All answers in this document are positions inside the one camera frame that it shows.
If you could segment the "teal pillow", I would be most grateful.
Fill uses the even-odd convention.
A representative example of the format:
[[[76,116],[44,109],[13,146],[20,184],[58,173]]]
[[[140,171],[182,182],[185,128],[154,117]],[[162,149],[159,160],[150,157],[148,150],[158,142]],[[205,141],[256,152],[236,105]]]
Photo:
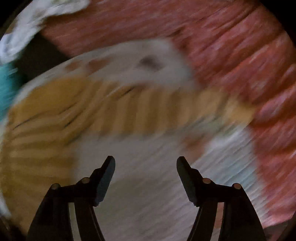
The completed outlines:
[[[13,62],[1,65],[0,75],[0,119],[6,116],[21,87],[18,68]]]

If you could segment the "white floral crumpled cloth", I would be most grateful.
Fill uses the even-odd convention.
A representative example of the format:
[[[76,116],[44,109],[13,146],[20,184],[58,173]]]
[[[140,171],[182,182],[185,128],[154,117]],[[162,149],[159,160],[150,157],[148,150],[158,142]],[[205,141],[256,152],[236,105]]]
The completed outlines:
[[[1,65],[20,57],[34,35],[43,29],[43,23],[47,18],[78,12],[89,3],[88,0],[32,1],[14,18],[1,37]]]

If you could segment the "white quilted patchwork bedspread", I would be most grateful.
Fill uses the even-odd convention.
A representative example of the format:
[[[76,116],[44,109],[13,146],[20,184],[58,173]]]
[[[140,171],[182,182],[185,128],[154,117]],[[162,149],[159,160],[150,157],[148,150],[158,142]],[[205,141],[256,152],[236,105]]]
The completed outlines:
[[[13,105],[34,88],[66,77],[195,89],[191,70],[172,43],[148,39],[97,49],[56,65],[25,84]],[[187,239],[197,209],[178,176],[179,156],[217,184],[240,183],[260,221],[267,216],[246,126],[222,129],[217,121],[200,121],[160,136],[84,135],[74,149],[77,163],[69,184],[89,176],[109,155],[115,158],[115,173],[105,199],[95,208],[107,240]]]

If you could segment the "yellow striped knit sweater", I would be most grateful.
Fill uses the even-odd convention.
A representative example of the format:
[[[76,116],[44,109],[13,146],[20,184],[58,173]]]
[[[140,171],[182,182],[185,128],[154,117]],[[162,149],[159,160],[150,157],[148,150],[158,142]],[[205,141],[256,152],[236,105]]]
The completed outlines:
[[[216,88],[202,90],[58,78],[34,88],[8,113],[1,189],[12,221],[27,232],[52,183],[70,183],[84,135],[160,136],[200,121],[248,125],[255,107]]]

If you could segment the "red floral fabric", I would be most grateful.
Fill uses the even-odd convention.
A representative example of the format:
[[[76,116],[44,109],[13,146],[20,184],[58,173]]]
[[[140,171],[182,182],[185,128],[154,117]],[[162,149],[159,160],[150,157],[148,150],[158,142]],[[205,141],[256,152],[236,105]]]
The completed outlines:
[[[124,41],[168,37],[204,86],[259,106],[251,123],[267,199],[265,227],[295,212],[295,45],[257,1],[91,1],[46,21],[42,35],[74,57]]]

